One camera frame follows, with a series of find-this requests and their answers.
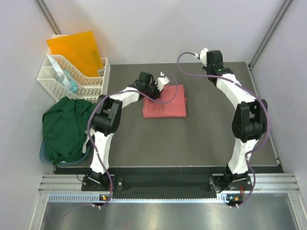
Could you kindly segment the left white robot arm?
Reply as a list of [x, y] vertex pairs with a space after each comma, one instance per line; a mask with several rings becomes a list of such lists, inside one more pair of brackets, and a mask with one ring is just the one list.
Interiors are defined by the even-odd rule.
[[98, 97], [89, 125], [94, 131], [94, 155], [90, 168], [99, 173], [93, 177], [92, 184], [98, 190], [106, 189], [109, 183], [108, 177], [103, 174], [109, 168], [111, 140], [119, 127], [122, 109], [147, 96], [153, 100], [158, 99], [168, 83], [169, 79], [163, 73], [154, 80], [152, 74], [142, 71], [139, 78], [125, 89]]

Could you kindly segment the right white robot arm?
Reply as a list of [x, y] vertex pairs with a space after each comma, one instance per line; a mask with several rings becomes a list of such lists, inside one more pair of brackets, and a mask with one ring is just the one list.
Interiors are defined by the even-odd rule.
[[200, 61], [208, 78], [231, 102], [235, 108], [232, 132], [235, 146], [231, 160], [226, 166], [224, 184], [234, 190], [247, 179], [251, 151], [262, 134], [267, 131], [267, 118], [261, 103], [252, 93], [241, 88], [230, 68], [224, 67], [221, 51], [204, 48], [200, 52]]

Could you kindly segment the pink t shirt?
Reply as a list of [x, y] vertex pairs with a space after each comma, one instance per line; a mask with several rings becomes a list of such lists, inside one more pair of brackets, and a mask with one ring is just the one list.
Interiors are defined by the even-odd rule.
[[169, 103], [161, 104], [150, 101], [144, 98], [143, 101], [143, 118], [168, 118], [168, 117], [179, 117], [185, 118], [186, 102], [184, 86], [178, 85], [178, 92], [176, 97]]

